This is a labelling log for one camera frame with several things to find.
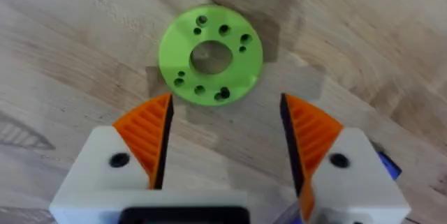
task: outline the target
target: wooden table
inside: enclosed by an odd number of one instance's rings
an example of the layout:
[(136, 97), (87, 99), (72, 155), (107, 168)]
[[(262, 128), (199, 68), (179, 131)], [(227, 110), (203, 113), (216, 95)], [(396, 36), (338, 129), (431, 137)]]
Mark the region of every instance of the wooden table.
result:
[(91, 129), (163, 90), (163, 32), (203, 3), (245, 15), (265, 65), (232, 105), (175, 99), (166, 190), (245, 190), (254, 223), (271, 223), (295, 201), (279, 117), (288, 92), (385, 148), (403, 169), (407, 223), (446, 222), (446, 0), (0, 0), (2, 223), (52, 222), (46, 209)]

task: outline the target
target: small hole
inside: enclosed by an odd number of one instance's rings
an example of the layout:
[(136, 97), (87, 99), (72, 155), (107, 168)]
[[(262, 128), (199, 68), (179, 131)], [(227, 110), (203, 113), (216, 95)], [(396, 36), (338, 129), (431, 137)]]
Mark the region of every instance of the small hole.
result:
[(202, 85), (198, 85), (198, 86), (196, 86), (196, 88), (194, 89), (194, 92), (195, 92), (197, 95), (201, 95), (201, 94), (203, 94), (203, 93), (205, 92), (205, 88), (204, 88)]
[(223, 98), (222, 98), (221, 93), (220, 93), (220, 92), (219, 92), (219, 93), (216, 93), (216, 95), (214, 95), (214, 99), (215, 99), (216, 101), (222, 101)]
[(230, 27), (228, 25), (222, 25), (219, 27), (219, 34), (221, 36), (226, 36), (230, 32)]
[(196, 24), (197, 26), (203, 27), (205, 26), (205, 24), (207, 23), (208, 18), (205, 17), (204, 15), (200, 15), (199, 17), (197, 17), (196, 19)]
[(182, 78), (176, 78), (176, 79), (174, 80), (174, 85), (175, 85), (176, 87), (182, 86), (183, 84), (184, 84), (184, 80), (183, 80)]
[(194, 34), (200, 35), (200, 33), (202, 33), (202, 30), (200, 28), (195, 28), (194, 29)]
[(343, 154), (331, 154), (329, 159), (330, 162), (338, 168), (347, 168), (351, 163)]
[(124, 167), (130, 159), (131, 157), (126, 153), (114, 154), (109, 160), (109, 165), (113, 168)]
[(240, 37), (240, 43), (241, 44), (247, 44), (247, 43), (250, 43), (250, 41), (251, 41), (251, 36), (249, 34), (243, 34)]
[(230, 90), (227, 87), (222, 87), (220, 94), (223, 99), (227, 99), (230, 97)]

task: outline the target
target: orange gripper pad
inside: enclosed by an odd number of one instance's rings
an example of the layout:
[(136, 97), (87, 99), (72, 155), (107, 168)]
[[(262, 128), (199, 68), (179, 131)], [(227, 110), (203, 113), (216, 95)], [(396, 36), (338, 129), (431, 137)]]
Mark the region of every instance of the orange gripper pad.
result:
[(163, 185), (173, 115), (172, 96), (165, 94), (139, 105), (113, 124), (148, 174), (150, 189)]
[(281, 117), (295, 189), (302, 217), (307, 221), (314, 207), (312, 175), (343, 125), (317, 107), (288, 94), (281, 95)]

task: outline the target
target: center hole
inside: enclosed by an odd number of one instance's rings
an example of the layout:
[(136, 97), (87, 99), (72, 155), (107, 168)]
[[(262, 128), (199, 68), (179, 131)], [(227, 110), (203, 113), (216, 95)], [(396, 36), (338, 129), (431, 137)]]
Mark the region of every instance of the center hole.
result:
[(218, 41), (205, 41), (191, 52), (191, 64), (200, 73), (217, 74), (224, 71), (233, 56), (230, 49)]

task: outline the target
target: green ring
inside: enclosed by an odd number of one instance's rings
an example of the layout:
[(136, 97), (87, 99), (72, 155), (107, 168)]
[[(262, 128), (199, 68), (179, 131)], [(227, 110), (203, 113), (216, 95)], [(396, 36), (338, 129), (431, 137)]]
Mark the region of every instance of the green ring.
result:
[[(230, 29), (219, 33), (222, 25)], [(226, 45), (233, 55), (230, 65), (217, 74), (199, 73), (191, 64), (194, 47), (209, 40)], [(181, 14), (168, 27), (159, 49), (166, 83), (178, 96), (199, 105), (225, 105), (240, 99), (255, 85), (262, 64), (263, 49), (256, 31), (239, 13), (222, 6), (199, 6)], [(230, 93), (227, 98), (224, 87)]]

